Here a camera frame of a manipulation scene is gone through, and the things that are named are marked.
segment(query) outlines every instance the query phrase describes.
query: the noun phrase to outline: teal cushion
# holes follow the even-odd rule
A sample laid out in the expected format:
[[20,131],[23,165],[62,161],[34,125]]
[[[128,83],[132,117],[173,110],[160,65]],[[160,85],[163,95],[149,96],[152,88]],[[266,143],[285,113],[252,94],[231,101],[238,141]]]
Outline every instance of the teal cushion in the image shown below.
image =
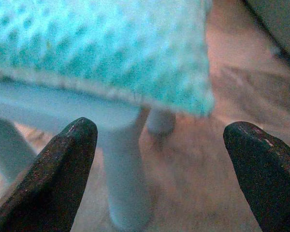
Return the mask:
[[0,76],[208,115],[207,0],[0,0]]

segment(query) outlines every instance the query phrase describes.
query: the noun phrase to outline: cushion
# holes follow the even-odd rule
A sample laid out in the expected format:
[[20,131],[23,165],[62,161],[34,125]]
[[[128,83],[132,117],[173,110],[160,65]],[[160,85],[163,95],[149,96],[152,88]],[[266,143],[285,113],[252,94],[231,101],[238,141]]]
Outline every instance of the cushion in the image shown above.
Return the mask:
[[208,115],[207,0],[0,0],[0,78]]

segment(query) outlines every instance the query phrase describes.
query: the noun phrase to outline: white furniture leg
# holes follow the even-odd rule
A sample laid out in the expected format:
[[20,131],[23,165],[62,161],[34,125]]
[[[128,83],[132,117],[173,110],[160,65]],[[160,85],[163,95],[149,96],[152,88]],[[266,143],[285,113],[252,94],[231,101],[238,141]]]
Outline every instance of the white furniture leg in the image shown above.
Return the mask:
[[141,111],[134,124],[107,131],[99,137],[113,223],[124,231],[139,231],[150,219],[151,204],[138,140],[148,113]]
[[175,114],[152,109],[147,119],[148,132],[156,135],[169,134],[175,127]]
[[30,165],[36,154],[13,123],[0,119],[0,173],[13,182]]

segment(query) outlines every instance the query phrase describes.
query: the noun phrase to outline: wooden floor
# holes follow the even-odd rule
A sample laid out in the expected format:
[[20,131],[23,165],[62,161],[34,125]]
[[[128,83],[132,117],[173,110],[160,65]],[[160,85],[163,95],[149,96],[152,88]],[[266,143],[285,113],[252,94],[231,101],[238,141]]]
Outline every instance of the wooden floor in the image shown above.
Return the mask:
[[[147,232],[260,232],[224,147],[226,125],[249,121],[290,145],[290,66],[238,0],[214,0],[207,40],[217,100],[209,118],[176,115],[174,132],[144,129],[141,153],[154,217]],[[17,127],[40,151],[52,135]],[[98,148],[73,232],[115,232]],[[4,181],[0,177],[0,189]]]

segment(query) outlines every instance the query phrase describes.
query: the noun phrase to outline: stool leg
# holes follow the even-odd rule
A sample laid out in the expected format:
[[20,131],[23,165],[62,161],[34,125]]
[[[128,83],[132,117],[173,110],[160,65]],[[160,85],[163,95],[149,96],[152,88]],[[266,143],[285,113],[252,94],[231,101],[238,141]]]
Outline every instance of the stool leg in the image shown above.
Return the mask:
[[156,135],[169,134],[174,130],[175,114],[152,109],[147,119],[148,132]]
[[0,119],[0,173],[13,182],[36,157],[13,123]]
[[147,118],[99,137],[103,148],[110,216],[120,230],[139,231],[150,219],[151,205],[138,140]]

